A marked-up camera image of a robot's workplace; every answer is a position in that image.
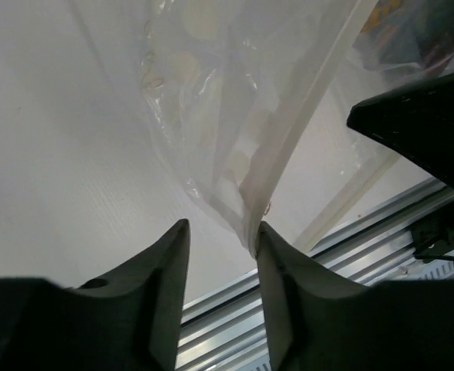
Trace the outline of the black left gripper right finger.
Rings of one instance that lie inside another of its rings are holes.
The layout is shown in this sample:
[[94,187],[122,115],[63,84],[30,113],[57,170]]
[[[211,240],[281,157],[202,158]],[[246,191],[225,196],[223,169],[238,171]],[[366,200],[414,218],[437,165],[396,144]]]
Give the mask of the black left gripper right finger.
[[274,370],[454,370],[454,280],[344,278],[258,231],[258,276]]

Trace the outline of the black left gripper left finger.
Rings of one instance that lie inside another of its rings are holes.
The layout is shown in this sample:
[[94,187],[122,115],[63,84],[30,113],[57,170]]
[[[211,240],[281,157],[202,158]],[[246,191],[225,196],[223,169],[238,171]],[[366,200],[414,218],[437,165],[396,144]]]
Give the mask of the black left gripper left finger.
[[0,370],[172,370],[189,264],[188,220],[78,288],[0,277]]

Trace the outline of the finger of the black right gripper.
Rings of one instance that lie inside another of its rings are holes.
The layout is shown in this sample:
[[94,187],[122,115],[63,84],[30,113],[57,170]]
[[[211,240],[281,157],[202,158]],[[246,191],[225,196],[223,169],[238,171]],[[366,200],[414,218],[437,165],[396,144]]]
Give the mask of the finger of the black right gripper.
[[454,189],[454,73],[363,100],[346,125]]

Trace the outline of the clear zip top bag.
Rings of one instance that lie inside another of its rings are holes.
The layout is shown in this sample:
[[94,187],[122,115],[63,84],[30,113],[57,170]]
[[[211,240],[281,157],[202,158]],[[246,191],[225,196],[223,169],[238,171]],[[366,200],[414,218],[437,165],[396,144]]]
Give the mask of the clear zip top bag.
[[275,188],[375,1],[70,1],[192,199],[257,253]]

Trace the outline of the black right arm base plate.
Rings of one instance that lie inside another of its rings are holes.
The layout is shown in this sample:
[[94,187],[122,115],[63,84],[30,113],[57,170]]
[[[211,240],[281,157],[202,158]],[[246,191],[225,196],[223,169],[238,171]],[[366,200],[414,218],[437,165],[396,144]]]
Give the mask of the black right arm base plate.
[[414,222],[411,236],[415,259],[454,262],[454,201]]

